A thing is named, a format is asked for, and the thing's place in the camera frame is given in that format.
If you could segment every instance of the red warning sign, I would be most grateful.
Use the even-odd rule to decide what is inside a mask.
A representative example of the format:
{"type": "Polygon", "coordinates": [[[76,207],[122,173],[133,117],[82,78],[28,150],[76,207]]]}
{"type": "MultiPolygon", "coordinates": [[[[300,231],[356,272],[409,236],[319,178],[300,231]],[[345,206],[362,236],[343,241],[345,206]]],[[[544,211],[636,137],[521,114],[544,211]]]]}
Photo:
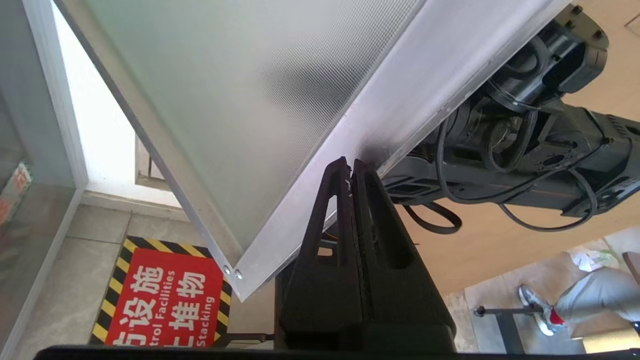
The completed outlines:
{"type": "Polygon", "coordinates": [[[222,282],[212,259],[136,249],[105,344],[210,347],[222,282]]]}

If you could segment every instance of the aluminum frame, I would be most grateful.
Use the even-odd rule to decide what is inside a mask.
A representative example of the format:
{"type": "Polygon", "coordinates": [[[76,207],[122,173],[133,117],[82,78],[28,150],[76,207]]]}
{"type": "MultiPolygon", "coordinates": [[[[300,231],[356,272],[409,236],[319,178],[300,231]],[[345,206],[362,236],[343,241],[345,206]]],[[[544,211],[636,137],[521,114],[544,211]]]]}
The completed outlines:
{"type": "Polygon", "coordinates": [[[426,1],[245,252],[84,4],[56,3],[245,300],[296,255],[327,164],[340,156],[349,163],[360,158],[384,176],[569,0],[426,1]]]}

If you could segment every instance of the floor tile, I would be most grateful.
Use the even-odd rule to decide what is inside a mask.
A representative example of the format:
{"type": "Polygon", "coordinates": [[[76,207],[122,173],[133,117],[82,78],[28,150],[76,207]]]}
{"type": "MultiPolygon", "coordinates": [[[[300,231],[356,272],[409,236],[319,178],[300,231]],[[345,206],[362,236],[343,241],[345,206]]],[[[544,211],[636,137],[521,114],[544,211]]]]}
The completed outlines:
{"type": "Polygon", "coordinates": [[[80,205],[71,221],[67,236],[110,243],[121,243],[131,214],[80,205]]]}
{"type": "Polygon", "coordinates": [[[640,227],[630,227],[605,237],[611,250],[621,256],[623,252],[640,252],[640,227]]]}
{"type": "Polygon", "coordinates": [[[444,298],[453,321],[456,323],[456,349],[458,352],[478,352],[478,344],[471,324],[471,310],[467,305],[465,292],[451,293],[444,298]]]}
{"type": "Polygon", "coordinates": [[[518,328],[522,345],[527,354],[574,355],[584,354],[580,340],[572,340],[568,331],[560,331],[553,336],[544,335],[530,316],[524,317],[529,326],[518,328]]]}
{"type": "Polygon", "coordinates": [[[119,245],[65,238],[15,351],[31,360],[51,345],[86,344],[119,245]]]}
{"type": "Polygon", "coordinates": [[[271,280],[244,302],[231,296],[229,333],[273,334],[275,281],[271,280]]]}
{"type": "Polygon", "coordinates": [[[207,246],[206,241],[202,239],[192,223],[145,215],[131,215],[127,235],[207,246]]]}
{"type": "MultiPolygon", "coordinates": [[[[473,311],[478,306],[485,308],[511,307],[507,301],[506,287],[502,276],[480,282],[465,289],[467,307],[473,311]]],[[[487,315],[483,317],[470,316],[470,321],[476,334],[478,352],[490,354],[505,354],[504,342],[500,335],[500,329],[495,317],[487,315]]]]}

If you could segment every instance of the white plastic bag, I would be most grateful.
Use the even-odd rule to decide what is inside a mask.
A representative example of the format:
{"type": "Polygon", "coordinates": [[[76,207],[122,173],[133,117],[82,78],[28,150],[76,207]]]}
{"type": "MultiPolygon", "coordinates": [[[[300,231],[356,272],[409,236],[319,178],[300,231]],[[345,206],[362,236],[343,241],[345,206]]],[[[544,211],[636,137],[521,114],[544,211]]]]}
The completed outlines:
{"type": "Polygon", "coordinates": [[[609,249],[594,249],[589,245],[574,247],[568,251],[571,260],[582,271],[592,272],[602,268],[619,268],[620,263],[615,253],[609,249]]]}

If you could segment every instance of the metal stand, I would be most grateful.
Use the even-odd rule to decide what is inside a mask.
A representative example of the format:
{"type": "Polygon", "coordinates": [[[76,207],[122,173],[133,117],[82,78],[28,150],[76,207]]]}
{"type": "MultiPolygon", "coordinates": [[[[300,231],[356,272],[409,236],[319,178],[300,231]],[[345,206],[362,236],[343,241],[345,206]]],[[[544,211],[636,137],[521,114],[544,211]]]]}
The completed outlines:
{"type": "Polygon", "coordinates": [[[474,310],[474,315],[478,317],[495,315],[507,354],[524,354],[524,347],[522,346],[520,333],[518,332],[518,327],[513,319],[513,315],[533,315],[542,312],[543,310],[540,306],[523,307],[521,309],[485,309],[484,306],[478,306],[474,310]]]}

